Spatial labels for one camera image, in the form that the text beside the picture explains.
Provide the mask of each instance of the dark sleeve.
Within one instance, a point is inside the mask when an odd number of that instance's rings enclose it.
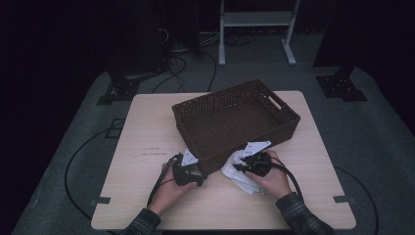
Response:
[[[160,222],[160,217],[154,212],[142,209],[119,235],[152,235]]]
[[[297,193],[284,196],[275,205],[296,235],[335,234],[330,225],[311,213]]]

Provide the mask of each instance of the person's left hand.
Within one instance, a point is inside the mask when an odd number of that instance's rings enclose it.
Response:
[[[183,186],[178,186],[173,179],[172,164],[168,167],[167,173],[162,180],[160,188],[157,190],[153,201],[149,204],[147,209],[160,216],[163,212],[167,211],[173,204],[179,200],[186,192],[196,188],[197,183],[191,182]]]

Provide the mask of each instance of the wicker basket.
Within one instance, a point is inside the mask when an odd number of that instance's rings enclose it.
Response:
[[[269,140],[274,146],[291,139],[300,121],[300,116],[259,80],[191,99],[172,109],[177,129],[204,174],[219,170],[247,142]]]

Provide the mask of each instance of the crumpled white cloth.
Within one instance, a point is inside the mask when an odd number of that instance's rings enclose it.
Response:
[[[264,194],[262,187],[258,183],[248,178],[243,172],[237,170],[233,166],[239,164],[246,165],[245,162],[242,162],[242,159],[244,158],[242,157],[243,152],[244,150],[240,150],[233,153],[220,170],[249,195],[252,195],[253,193]]]

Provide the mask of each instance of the gray carpet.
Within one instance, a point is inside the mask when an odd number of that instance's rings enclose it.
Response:
[[[244,47],[227,47],[226,66],[217,68],[211,91],[256,78],[272,90],[301,91],[333,165],[352,173],[372,195],[379,213],[379,234],[413,234],[414,136],[380,93],[373,78],[358,68],[351,80],[368,102],[346,103],[342,99],[325,98],[315,76],[333,74],[337,68],[312,67],[321,34],[293,36],[292,49],[298,61],[295,67],[286,61],[281,38],[282,35],[259,36],[255,43]],[[217,60],[217,47],[203,50]],[[204,54],[200,58],[192,54],[180,57],[187,63],[179,74],[185,81],[184,91],[206,92],[213,76],[212,59]],[[182,62],[171,60],[171,68],[179,71]],[[139,93],[151,93],[168,76],[170,73],[165,72],[143,81]],[[107,128],[114,118],[127,116],[130,102],[96,106],[109,84],[110,79],[104,72],[91,86],[14,234],[106,234],[92,229],[90,221],[71,204],[64,176],[70,157],[85,141]],[[173,78],[156,93],[182,92],[180,87],[179,81]],[[100,195],[116,144],[117,139],[105,138],[105,133],[98,135],[71,163],[68,187],[73,199],[89,216],[93,214],[94,200]],[[373,234],[375,214],[369,197],[349,175],[338,171],[338,176],[346,195],[355,200],[350,206],[357,225],[337,234]]]

